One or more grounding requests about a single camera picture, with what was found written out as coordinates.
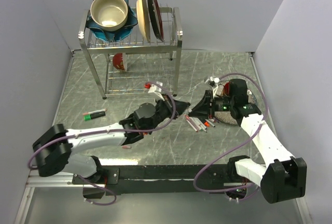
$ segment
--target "dish rack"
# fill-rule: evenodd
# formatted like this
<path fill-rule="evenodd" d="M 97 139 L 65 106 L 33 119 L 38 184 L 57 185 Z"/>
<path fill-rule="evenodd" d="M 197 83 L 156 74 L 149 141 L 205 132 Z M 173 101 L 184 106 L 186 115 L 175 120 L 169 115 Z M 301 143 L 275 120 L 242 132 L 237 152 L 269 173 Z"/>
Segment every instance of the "dish rack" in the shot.
<path fill-rule="evenodd" d="M 136 25 L 123 40 L 105 42 L 95 38 L 86 28 L 89 10 L 84 11 L 78 40 L 103 99 L 111 96 L 147 95 L 148 89 L 144 88 L 144 83 L 156 80 L 162 82 L 174 96 L 177 95 L 183 36 L 179 8 L 160 6 L 160 12 L 164 41 L 156 39 L 151 31 L 151 42 L 147 42 Z M 126 72 L 113 67 L 112 57 L 117 53 L 125 53 L 127 56 Z M 105 88 L 91 58 L 94 54 L 105 54 Z"/>

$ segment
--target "beige plate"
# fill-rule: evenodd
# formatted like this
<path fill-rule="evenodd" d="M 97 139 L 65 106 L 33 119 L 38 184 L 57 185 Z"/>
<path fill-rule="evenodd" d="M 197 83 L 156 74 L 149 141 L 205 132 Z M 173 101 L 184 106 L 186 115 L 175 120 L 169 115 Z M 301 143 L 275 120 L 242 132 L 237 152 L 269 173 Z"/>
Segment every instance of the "beige plate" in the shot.
<path fill-rule="evenodd" d="M 146 0 L 137 0 L 136 11 L 141 34 L 148 42 L 150 42 L 150 22 Z"/>

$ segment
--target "red bowl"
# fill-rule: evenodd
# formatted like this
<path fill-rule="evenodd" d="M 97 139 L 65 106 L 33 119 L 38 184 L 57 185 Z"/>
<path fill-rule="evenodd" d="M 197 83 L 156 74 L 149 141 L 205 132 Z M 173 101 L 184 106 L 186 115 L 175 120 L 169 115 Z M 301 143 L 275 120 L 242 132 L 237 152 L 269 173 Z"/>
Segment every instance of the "red bowl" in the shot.
<path fill-rule="evenodd" d="M 112 62 L 113 62 L 113 66 L 117 70 L 127 71 L 127 58 L 126 58 L 126 55 L 124 55 L 124 58 L 123 58 L 123 54 L 118 53 L 118 54 L 113 56 Z"/>

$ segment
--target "dark red plate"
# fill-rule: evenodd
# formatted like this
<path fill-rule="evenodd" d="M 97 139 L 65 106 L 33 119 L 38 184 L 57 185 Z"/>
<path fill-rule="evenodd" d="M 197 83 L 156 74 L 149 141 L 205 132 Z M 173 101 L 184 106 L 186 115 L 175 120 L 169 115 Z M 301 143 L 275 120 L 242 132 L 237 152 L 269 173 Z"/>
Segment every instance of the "dark red plate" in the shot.
<path fill-rule="evenodd" d="M 156 38 L 164 41 L 164 31 L 162 28 L 161 13 L 157 0 L 147 0 L 152 29 Z"/>

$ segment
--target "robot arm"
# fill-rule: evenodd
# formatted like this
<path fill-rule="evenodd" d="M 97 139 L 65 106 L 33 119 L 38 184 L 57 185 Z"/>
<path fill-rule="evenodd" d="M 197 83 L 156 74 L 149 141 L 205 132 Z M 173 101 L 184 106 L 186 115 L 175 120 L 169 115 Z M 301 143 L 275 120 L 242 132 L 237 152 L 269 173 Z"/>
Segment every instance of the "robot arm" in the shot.
<path fill-rule="evenodd" d="M 213 89 L 206 90 L 203 99 L 189 113 L 191 117 L 212 118 L 217 111 L 230 111 L 238 125 L 252 136 L 261 153 L 264 165 L 255 163 L 247 156 L 229 159 L 229 173 L 241 176 L 261 187 L 269 203 L 302 197 L 305 194 L 307 165 L 302 158 L 294 156 L 280 143 L 271 131 L 259 108 L 248 102 L 245 80 L 232 79 L 225 85 L 223 94 L 216 95 L 219 79 L 210 77 L 206 81 Z"/>
<path fill-rule="evenodd" d="M 79 152 L 108 145 L 133 144 L 143 139 L 145 135 L 151 134 L 151 132 L 126 132 L 125 130 L 155 129 L 166 118 L 172 116 L 173 106 L 170 99 L 160 91 L 152 85 L 149 93 L 155 97 L 156 105 L 144 103 L 126 119 L 106 127 L 74 130 L 65 129 L 62 124 L 52 126 L 33 144 L 34 151 L 56 138 L 68 138 L 48 146 L 36 155 L 39 175 L 46 177 L 62 171 L 81 175 L 93 183 L 98 181 L 104 174 L 99 159 L 95 156 L 81 155 Z M 190 106 L 190 103 L 176 100 L 174 102 L 176 107 L 174 118 L 176 119 Z"/>

